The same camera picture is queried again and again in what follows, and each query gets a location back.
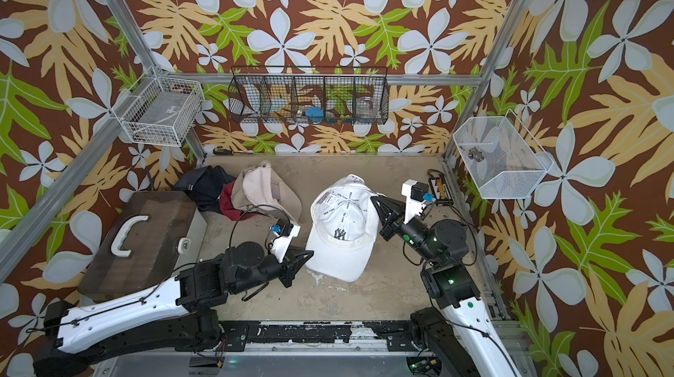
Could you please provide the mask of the white baseball cap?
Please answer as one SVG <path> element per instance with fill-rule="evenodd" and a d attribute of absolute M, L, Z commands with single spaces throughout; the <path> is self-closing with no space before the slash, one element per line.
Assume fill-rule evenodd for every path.
<path fill-rule="evenodd" d="M 377 240 L 374 194 L 361 177 L 350 174 L 317 196 L 305 247 L 313 252 L 308 269 L 343 282 L 361 277 Z"/>

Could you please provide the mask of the cream pink baseball cap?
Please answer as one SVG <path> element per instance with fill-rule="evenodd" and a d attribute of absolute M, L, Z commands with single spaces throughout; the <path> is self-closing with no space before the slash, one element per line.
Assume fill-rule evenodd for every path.
<path fill-rule="evenodd" d="M 242 191 L 253 205 L 268 205 L 282 210 L 295 222 L 301 217 L 302 202 L 268 161 L 244 172 Z"/>

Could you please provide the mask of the maroon baseball cap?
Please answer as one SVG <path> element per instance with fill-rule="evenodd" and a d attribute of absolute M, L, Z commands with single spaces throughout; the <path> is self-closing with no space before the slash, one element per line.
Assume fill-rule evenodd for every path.
<path fill-rule="evenodd" d="M 220 213 L 232 221 L 241 219 L 244 212 L 250 207 L 249 204 L 243 204 L 242 210 L 240 210 L 235 206 L 235 203 L 233 202 L 235 184 L 235 181 L 226 184 L 219 196 Z"/>

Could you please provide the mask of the black baseball cap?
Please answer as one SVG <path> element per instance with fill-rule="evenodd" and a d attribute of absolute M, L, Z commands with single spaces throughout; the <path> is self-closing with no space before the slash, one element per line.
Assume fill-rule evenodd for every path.
<path fill-rule="evenodd" d="M 184 174 L 172 187 L 184 192 L 201 212 L 220 212 L 219 198 L 226 185 L 235 182 L 221 166 L 204 166 Z"/>

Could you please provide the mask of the beige baseball cap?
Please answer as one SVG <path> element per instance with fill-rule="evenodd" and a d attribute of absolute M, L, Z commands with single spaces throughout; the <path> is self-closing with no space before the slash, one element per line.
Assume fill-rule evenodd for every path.
<path fill-rule="evenodd" d="M 243 183 L 246 174 L 247 170 L 242 170 L 239 176 L 236 178 L 235 182 L 233 183 L 230 200 L 233 204 L 233 207 L 236 210 L 246 210 L 251 206 L 251 202 L 249 201 L 249 198 L 247 198 L 247 196 L 245 195 L 243 188 Z"/>

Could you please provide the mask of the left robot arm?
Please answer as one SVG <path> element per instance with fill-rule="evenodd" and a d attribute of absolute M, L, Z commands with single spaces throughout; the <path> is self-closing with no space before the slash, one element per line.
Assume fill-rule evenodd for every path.
<path fill-rule="evenodd" d="M 228 296 L 260 289 L 272 280 L 291 284 L 311 250 L 289 247 L 277 259 L 256 242 L 244 242 L 214 259 L 137 293 L 76 307 L 50 305 L 42 326 L 47 341 L 36 354 L 38 376 L 76 376 L 106 359 L 162 347 L 196 352 L 222 337 L 215 307 Z"/>

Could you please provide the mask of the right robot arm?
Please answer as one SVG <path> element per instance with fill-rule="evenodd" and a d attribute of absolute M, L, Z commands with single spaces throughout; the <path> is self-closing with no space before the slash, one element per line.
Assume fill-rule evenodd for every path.
<path fill-rule="evenodd" d="M 519 376 L 520 370 L 496 332 L 463 258 L 467 226 L 442 219 L 427 226 L 407 215 L 401 201 L 370 198 L 385 240 L 399 236 L 422 260 L 421 280 L 435 306 L 411 315 L 412 338 L 440 361 L 443 376 Z"/>

